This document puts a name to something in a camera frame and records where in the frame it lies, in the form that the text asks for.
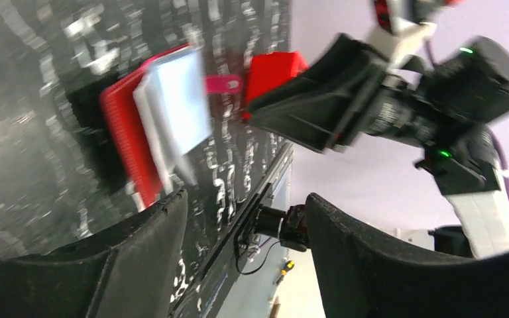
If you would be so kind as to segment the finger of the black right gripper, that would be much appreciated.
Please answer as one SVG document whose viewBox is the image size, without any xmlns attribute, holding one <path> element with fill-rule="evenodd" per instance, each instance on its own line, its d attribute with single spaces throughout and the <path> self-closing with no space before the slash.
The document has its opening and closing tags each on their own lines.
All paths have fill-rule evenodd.
<svg viewBox="0 0 509 318">
<path fill-rule="evenodd" d="M 386 77 L 385 56 L 345 33 L 307 70 L 254 98 L 247 123 L 315 152 L 349 146 L 366 129 Z"/>
</svg>

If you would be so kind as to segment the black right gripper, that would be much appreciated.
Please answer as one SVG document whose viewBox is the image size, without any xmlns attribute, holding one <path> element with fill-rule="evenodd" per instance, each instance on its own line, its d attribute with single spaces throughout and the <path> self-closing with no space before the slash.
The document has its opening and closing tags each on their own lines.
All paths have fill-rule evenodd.
<svg viewBox="0 0 509 318">
<path fill-rule="evenodd" d="M 509 52 L 472 38 L 417 86 L 386 75 L 355 118 L 367 134 L 423 150 L 414 166 L 431 174 L 443 195 L 498 189 L 487 124 L 509 113 Z"/>
</svg>

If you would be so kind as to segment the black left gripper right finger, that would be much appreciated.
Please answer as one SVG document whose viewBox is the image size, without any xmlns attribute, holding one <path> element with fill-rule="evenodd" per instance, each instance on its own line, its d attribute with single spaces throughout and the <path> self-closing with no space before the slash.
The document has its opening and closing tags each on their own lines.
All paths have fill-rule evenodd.
<svg viewBox="0 0 509 318">
<path fill-rule="evenodd" d="M 305 212 L 327 317 L 509 317 L 509 252 L 473 259 L 427 250 L 315 193 Z"/>
</svg>

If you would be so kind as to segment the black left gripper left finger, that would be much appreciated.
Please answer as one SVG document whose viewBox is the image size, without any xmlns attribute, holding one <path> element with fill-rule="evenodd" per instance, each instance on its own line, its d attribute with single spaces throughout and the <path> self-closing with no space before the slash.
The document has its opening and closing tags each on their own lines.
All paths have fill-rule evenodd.
<svg viewBox="0 0 509 318">
<path fill-rule="evenodd" d="M 167 317 L 187 213 L 180 189 L 50 254 L 0 259 L 0 317 Z"/>
</svg>

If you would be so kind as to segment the red plastic bin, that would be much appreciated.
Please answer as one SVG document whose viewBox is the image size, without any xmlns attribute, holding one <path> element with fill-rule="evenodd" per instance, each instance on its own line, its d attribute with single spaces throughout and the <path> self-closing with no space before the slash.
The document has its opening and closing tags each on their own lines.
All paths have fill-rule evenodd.
<svg viewBox="0 0 509 318">
<path fill-rule="evenodd" d="M 247 122 L 251 117 L 247 107 L 253 99 L 283 85 L 307 68 L 308 64 L 299 52 L 273 52 L 254 56 L 246 81 L 243 120 Z"/>
</svg>

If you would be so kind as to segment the red leather card holder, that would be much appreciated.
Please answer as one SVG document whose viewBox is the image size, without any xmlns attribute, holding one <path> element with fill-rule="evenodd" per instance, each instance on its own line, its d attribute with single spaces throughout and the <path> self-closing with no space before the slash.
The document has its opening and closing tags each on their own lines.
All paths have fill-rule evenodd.
<svg viewBox="0 0 509 318">
<path fill-rule="evenodd" d="M 174 170 L 185 183 L 197 184 L 187 154 L 212 134 L 208 96 L 242 88 L 238 75 L 207 75 L 201 49 L 184 44 L 147 59 L 101 92 L 139 211 L 173 191 Z"/>
</svg>

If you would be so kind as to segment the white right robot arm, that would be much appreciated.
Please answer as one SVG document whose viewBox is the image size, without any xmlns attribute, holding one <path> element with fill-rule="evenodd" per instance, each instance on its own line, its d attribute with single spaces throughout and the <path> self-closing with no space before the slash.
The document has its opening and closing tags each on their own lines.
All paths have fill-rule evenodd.
<svg viewBox="0 0 509 318">
<path fill-rule="evenodd" d="M 421 148 L 415 166 L 452 205 L 475 258 L 509 252 L 509 194 L 489 122 L 509 112 L 509 52 L 485 36 L 431 70 L 417 56 L 388 67 L 371 45 L 340 33 L 308 69 L 247 103 L 246 120 L 315 152 L 359 133 Z"/>
</svg>

